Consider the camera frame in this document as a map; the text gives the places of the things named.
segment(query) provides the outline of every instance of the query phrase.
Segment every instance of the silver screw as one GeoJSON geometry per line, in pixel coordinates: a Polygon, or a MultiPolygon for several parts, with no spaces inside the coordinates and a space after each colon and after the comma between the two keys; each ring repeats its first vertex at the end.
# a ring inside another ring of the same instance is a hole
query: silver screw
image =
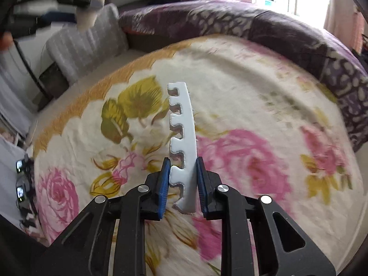
{"type": "Polygon", "coordinates": [[[103,195],[98,195],[96,198],[95,198],[95,202],[97,204],[103,204],[106,200],[106,197],[103,196],[103,195]]]}
{"type": "Polygon", "coordinates": [[[229,191],[229,187],[227,185],[219,185],[217,187],[217,190],[219,190],[220,192],[227,192],[229,191]]]}
{"type": "Polygon", "coordinates": [[[261,197],[261,201],[264,203],[264,204],[270,204],[272,202],[272,198],[268,195],[263,195],[261,197]]]}
{"type": "Polygon", "coordinates": [[[150,188],[147,185],[140,185],[138,191],[141,193],[147,192],[150,188]]]}

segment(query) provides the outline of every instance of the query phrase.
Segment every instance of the patterned blanket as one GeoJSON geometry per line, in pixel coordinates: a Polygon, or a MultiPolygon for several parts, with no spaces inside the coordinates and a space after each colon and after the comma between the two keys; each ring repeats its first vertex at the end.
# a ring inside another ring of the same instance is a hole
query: patterned blanket
{"type": "MultiPolygon", "coordinates": [[[[231,36],[180,42],[131,62],[44,130],[34,169],[48,241],[94,196],[123,195],[160,169],[179,136],[169,129],[166,89],[177,81],[190,91],[206,168],[243,195],[271,195],[341,270],[364,193],[336,100],[291,61],[231,36]]],[[[206,221],[199,208],[179,213],[178,197],[171,188],[164,219],[146,223],[148,275],[219,275],[220,221],[206,221]]]]}
{"type": "Polygon", "coordinates": [[[333,35],[299,20],[237,0],[179,2],[126,11],[125,32],[180,41],[225,34],[266,46],[310,72],[328,88],[343,114],[357,151],[368,140],[368,74],[333,35]]]}

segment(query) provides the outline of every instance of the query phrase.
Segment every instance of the interlocking tab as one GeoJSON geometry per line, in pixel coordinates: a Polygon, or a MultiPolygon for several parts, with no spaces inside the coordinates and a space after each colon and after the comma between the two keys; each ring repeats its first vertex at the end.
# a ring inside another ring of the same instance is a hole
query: interlocking tab
{"type": "Polygon", "coordinates": [[[194,213],[197,194],[197,143],[192,105],[185,82],[169,83],[167,90],[170,95],[170,110],[180,111],[179,115],[170,114],[170,129],[181,129],[182,134],[181,139],[170,140],[170,152],[182,157],[182,167],[172,166],[170,170],[170,185],[181,187],[180,198],[174,205],[182,213],[194,213]]]}

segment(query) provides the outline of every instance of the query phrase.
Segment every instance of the white plastic piece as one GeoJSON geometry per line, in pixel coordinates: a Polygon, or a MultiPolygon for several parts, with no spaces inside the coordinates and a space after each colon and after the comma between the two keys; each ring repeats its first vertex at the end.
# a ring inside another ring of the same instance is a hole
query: white plastic piece
{"type": "Polygon", "coordinates": [[[192,105],[187,85],[184,82],[169,83],[167,90],[170,95],[170,109],[175,112],[180,107],[179,115],[170,114],[170,129],[182,129],[181,139],[171,138],[170,140],[170,152],[181,154],[183,161],[182,169],[172,166],[170,170],[170,185],[181,186],[180,198],[174,205],[182,213],[194,213],[197,194],[197,142],[192,105]]]}

